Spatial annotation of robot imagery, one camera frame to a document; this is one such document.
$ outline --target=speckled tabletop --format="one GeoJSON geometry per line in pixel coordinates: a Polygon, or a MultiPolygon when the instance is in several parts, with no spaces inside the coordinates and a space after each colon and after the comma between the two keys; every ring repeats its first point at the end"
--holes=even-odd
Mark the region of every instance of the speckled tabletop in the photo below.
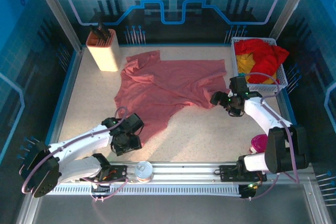
{"type": "MultiPolygon", "coordinates": [[[[233,76],[229,47],[123,47],[123,59],[118,72],[101,72],[86,49],[59,140],[82,134],[113,116],[116,110],[113,98],[119,91],[120,71],[126,62],[125,58],[152,50],[160,50],[162,60],[224,59],[227,86],[233,76]]],[[[267,103],[279,112],[276,98],[268,99],[267,103]]],[[[247,115],[232,118],[221,106],[209,110],[189,106],[173,115],[168,127],[152,137],[141,150],[119,157],[111,152],[110,147],[95,152],[102,153],[110,161],[236,161],[238,156],[248,154],[250,141],[258,134],[263,134],[262,129],[247,115]]]]}

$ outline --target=white plastic basket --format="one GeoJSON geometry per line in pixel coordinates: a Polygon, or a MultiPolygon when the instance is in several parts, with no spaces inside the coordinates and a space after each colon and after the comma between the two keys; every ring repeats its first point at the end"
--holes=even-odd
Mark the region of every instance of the white plastic basket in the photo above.
{"type": "MultiPolygon", "coordinates": [[[[236,52],[234,43],[240,41],[240,40],[246,40],[246,39],[262,39],[264,42],[269,43],[271,46],[276,46],[277,43],[275,39],[272,38],[248,38],[248,37],[233,37],[231,41],[231,57],[232,57],[232,65],[233,65],[233,75],[238,76],[238,66],[237,66],[237,59],[236,59],[236,52]]],[[[281,66],[277,70],[277,79],[280,81],[279,86],[280,90],[288,86],[287,78],[285,75],[284,67],[281,66]]],[[[277,86],[276,84],[253,84],[248,83],[247,84],[250,91],[273,91],[277,92],[277,86]]]]}

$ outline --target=pink cloth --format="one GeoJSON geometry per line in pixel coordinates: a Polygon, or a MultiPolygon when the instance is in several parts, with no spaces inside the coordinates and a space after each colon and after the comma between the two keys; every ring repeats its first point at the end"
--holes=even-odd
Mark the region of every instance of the pink cloth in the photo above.
{"type": "Polygon", "coordinates": [[[127,62],[114,100],[117,108],[126,106],[144,122],[142,143],[165,129],[183,107],[212,108],[212,94],[227,91],[224,60],[161,61],[160,51],[152,51],[127,57],[127,62]]]}

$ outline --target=pink container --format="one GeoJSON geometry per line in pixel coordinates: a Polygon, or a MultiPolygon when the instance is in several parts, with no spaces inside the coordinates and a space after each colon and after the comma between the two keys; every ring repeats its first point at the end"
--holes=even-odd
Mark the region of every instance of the pink container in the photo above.
{"type": "Polygon", "coordinates": [[[253,154],[265,152],[267,140],[268,137],[266,134],[257,135],[252,138],[250,152],[253,154]]]}

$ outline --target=red cloth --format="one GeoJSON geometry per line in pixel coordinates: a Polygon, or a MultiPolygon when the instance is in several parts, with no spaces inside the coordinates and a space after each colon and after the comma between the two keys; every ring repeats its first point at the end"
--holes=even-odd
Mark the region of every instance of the red cloth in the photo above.
{"type": "MultiPolygon", "coordinates": [[[[256,64],[251,72],[266,73],[273,76],[280,65],[286,60],[289,52],[278,46],[270,46],[261,39],[240,40],[235,44],[236,55],[253,53],[256,64]]],[[[248,79],[249,83],[263,83],[268,78],[265,76],[253,75],[248,79]]]]}
{"type": "Polygon", "coordinates": [[[185,106],[209,109],[214,92],[227,92],[224,60],[161,61],[160,51],[152,51],[127,57],[127,62],[114,100],[117,108],[126,106],[144,122],[142,143],[165,129],[185,106]]]}

